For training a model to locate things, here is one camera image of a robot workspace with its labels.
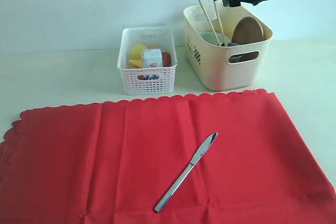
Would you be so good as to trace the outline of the brown clay plate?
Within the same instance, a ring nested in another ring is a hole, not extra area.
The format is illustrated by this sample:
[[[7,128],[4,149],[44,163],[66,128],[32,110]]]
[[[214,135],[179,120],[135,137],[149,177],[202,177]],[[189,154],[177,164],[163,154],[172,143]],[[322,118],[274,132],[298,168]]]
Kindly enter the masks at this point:
[[[232,42],[239,45],[252,44],[265,40],[261,23],[253,17],[244,17],[236,25]]]

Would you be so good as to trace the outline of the wooden chopstick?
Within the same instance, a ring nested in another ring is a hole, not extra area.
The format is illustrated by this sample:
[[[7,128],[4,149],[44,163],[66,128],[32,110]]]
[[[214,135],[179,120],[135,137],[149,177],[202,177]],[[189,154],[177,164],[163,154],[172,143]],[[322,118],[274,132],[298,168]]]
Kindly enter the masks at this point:
[[[217,9],[216,2],[214,0],[213,0],[213,4],[214,4],[215,13],[216,13],[216,16],[217,16],[217,19],[218,19],[218,23],[219,23],[219,26],[220,26],[220,30],[221,30],[220,32],[221,32],[222,38],[223,38],[222,46],[226,47],[227,46],[226,36],[225,36],[225,33],[224,33],[222,21],[220,19],[219,11]]]
[[[217,41],[218,46],[222,46],[222,43],[221,43],[221,41],[220,41],[219,38],[218,38],[218,35],[217,35],[217,33],[216,33],[215,29],[214,29],[214,26],[213,26],[213,24],[212,24],[212,22],[211,22],[211,20],[210,20],[210,18],[209,18],[209,15],[208,15],[208,13],[207,13],[205,7],[204,7],[203,2],[202,2],[201,0],[198,0],[198,2],[199,2],[199,4],[200,4],[200,6],[201,6],[201,9],[202,9],[202,11],[203,11],[205,17],[206,17],[206,20],[208,21],[208,23],[209,23],[209,25],[210,25],[210,27],[211,27],[211,30],[212,30],[212,32],[213,32],[213,34],[214,34],[214,36],[215,36],[215,39],[216,39],[216,41]]]

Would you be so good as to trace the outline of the pale green ceramic bowl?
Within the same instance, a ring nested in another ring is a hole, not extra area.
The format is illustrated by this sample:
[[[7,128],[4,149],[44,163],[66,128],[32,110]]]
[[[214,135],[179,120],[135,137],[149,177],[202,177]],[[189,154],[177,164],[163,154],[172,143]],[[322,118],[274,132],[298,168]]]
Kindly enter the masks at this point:
[[[201,31],[198,34],[207,43],[218,46],[218,41],[217,41],[216,36],[214,35],[214,33],[212,31]],[[217,35],[217,37],[218,37],[218,39],[221,43],[231,42],[231,40],[227,36],[225,36],[225,35],[223,36],[221,33],[216,33],[216,35]]]

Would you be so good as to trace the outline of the stainless steel cup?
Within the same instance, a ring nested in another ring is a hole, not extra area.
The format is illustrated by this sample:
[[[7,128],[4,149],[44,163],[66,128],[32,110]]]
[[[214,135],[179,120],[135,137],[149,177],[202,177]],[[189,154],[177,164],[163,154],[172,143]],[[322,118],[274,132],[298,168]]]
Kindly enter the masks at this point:
[[[233,50],[238,44],[234,42],[227,42],[221,44],[220,55],[227,64],[235,64],[243,61],[244,53]]]

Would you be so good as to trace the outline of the red sausage piece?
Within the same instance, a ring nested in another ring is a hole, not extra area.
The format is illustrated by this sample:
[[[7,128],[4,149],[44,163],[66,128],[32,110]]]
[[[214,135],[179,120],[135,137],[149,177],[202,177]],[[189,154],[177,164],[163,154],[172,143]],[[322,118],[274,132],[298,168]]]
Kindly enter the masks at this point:
[[[170,67],[172,65],[171,55],[168,52],[162,53],[163,67]]]

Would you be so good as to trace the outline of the brown egg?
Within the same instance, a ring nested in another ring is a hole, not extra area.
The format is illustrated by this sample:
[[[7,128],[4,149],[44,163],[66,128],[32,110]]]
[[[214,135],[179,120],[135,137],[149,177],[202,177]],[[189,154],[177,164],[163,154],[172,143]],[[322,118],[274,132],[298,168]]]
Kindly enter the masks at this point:
[[[159,49],[160,45],[158,45],[158,44],[148,45],[148,48],[149,49]]]

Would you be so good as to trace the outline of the blue white milk carton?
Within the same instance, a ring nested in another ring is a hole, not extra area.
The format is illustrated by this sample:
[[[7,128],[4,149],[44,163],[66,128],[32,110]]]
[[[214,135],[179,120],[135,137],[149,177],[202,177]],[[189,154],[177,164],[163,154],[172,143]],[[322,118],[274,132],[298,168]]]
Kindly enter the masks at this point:
[[[163,67],[163,58],[160,49],[145,49],[142,52],[143,68]]]

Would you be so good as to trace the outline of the yellow lemon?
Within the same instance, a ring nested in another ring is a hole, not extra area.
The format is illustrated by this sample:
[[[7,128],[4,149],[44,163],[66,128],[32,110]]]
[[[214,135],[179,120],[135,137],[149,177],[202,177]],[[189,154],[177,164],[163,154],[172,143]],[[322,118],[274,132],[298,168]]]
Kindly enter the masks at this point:
[[[144,44],[137,44],[130,50],[131,59],[142,59],[142,53],[144,50],[147,50],[148,47]]]

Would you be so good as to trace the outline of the yellow cheese wedge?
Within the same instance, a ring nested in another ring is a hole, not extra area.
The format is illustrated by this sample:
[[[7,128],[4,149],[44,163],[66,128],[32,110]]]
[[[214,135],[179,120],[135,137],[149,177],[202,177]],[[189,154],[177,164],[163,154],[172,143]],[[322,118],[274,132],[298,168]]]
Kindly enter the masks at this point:
[[[141,59],[130,59],[129,68],[132,68],[132,69],[143,68],[143,61]]]

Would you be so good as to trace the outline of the steel table knife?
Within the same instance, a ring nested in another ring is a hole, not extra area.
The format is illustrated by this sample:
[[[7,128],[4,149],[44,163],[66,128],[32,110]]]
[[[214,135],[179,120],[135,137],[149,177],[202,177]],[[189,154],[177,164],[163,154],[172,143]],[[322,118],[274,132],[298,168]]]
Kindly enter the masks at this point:
[[[160,212],[164,206],[167,204],[167,202],[170,200],[170,198],[175,194],[175,192],[178,190],[180,185],[183,183],[183,181],[186,179],[186,177],[189,175],[189,173],[192,171],[194,166],[201,160],[201,158],[204,156],[204,154],[208,151],[208,149],[211,147],[215,139],[218,137],[218,132],[214,132],[210,134],[198,147],[194,155],[192,156],[191,160],[187,164],[186,168],[182,171],[182,173],[179,175],[179,177],[174,181],[174,183],[170,186],[170,188],[165,192],[165,194],[162,196],[162,198],[159,200],[159,202],[155,205],[154,211],[156,213]]]

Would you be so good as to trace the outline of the red scalloped cloth mat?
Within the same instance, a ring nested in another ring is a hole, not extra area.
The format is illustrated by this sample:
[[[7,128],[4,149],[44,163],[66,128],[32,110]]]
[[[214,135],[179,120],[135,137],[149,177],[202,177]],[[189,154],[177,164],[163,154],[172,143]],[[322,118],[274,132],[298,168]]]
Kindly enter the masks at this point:
[[[6,132],[1,223],[335,223],[335,189],[263,89],[79,104]]]

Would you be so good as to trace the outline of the cream plastic bin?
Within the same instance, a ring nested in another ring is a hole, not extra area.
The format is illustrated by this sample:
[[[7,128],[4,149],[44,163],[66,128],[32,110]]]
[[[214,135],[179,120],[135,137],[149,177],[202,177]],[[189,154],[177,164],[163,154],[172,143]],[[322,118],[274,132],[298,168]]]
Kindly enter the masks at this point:
[[[253,17],[253,14],[242,6],[230,8],[224,7],[221,3],[217,3],[216,6],[224,33],[228,38],[232,38],[234,29],[241,19]],[[216,32],[221,32],[214,4],[208,3],[204,7]],[[219,52],[221,46],[207,43],[198,34],[201,31],[211,31],[201,6],[189,6],[184,9],[183,15],[186,57],[205,87],[214,91],[225,91],[246,87],[254,82],[273,36],[272,30],[267,25],[261,23],[265,34],[264,41],[234,47],[233,50],[244,53],[243,61],[227,64]]]

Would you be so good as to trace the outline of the white perforated plastic basket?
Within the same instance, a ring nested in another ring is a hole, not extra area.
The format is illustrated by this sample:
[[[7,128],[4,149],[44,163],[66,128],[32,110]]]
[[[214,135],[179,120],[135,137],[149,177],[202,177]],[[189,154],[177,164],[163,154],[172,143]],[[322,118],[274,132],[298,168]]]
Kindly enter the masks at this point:
[[[160,45],[161,53],[171,55],[172,65],[160,68],[129,68],[130,50],[137,44]],[[172,31],[167,27],[124,29],[117,67],[127,94],[172,92],[174,90],[177,57]]]

